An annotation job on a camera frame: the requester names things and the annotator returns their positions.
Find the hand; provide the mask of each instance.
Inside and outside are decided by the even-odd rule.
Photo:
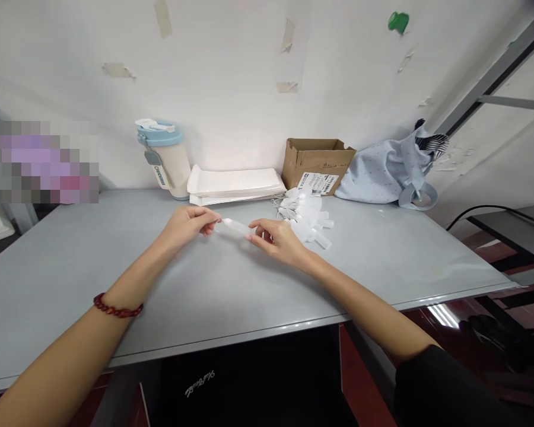
[[[255,235],[248,235],[247,240],[276,260],[307,272],[314,253],[305,248],[288,222],[256,219],[249,224],[255,227]]]
[[[176,209],[154,244],[175,255],[198,233],[204,237],[212,234],[216,222],[220,221],[220,215],[208,208],[182,206]]]

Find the bag handle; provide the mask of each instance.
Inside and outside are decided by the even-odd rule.
[[[398,204],[402,208],[413,209],[415,211],[426,211],[437,203],[437,191],[425,182],[425,174],[421,170],[419,161],[419,148],[415,143],[415,135],[421,128],[413,131],[407,138],[399,144],[402,154],[403,165],[409,179],[403,183],[404,189],[399,195]],[[430,202],[425,206],[416,206],[412,202],[414,199],[422,200],[421,192],[429,196]]]

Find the water bottle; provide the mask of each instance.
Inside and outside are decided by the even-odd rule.
[[[136,121],[137,140],[145,147],[144,157],[161,188],[176,200],[188,200],[186,190],[190,164],[182,141],[182,131],[172,122],[151,119]]]

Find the person's left hand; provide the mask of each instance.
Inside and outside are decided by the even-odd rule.
[[[218,213],[203,206],[182,206],[176,209],[154,244],[175,255],[198,233],[204,237],[212,234],[220,221]]]

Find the bracelet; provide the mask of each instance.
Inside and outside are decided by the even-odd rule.
[[[104,294],[105,293],[103,292],[102,294],[98,294],[95,298],[93,298],[93,305],[107,314],[112,314],[119,318],[136,317],[144,308],[144,304],[141,304],[136,310],[129,310],[128,308],[121,308],[120,310],[117,310],[117,308],[110,307],[101,300]]]

